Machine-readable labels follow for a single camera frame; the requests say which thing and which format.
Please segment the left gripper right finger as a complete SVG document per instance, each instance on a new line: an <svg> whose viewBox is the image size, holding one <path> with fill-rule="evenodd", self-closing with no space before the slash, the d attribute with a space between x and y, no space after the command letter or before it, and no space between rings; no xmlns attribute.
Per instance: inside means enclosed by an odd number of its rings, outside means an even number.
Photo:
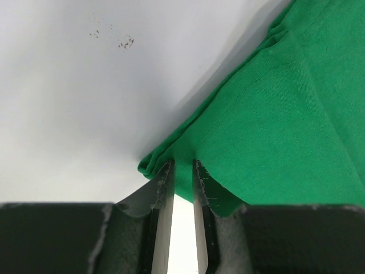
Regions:
<svg viewBox="0 0 365 274"><path fill-rule="evenodd" d="M242 214L247 204L217 182L201 161L192 164L199 273L253 273Z"/></svg>

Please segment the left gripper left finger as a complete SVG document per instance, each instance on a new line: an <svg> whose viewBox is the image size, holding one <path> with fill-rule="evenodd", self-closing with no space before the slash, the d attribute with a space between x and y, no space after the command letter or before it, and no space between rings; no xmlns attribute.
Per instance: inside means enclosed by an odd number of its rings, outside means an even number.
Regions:
<svg viewBox="0 0 365 274"><path fill-rule="evenodd" d="M112 207L94 273L166 273L175 192L175 163Z"/></svg>

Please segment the green t shirt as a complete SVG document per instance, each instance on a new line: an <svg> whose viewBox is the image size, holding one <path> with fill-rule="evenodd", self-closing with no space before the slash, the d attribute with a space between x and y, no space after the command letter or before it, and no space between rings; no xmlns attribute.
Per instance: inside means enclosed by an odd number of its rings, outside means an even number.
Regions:
<svg viewBox="0 0 365 274"><path fill-rule="evenodd" d="M261 44L138 166L192 162L249 204L364 205L364 2L292 1Z"/></svg>

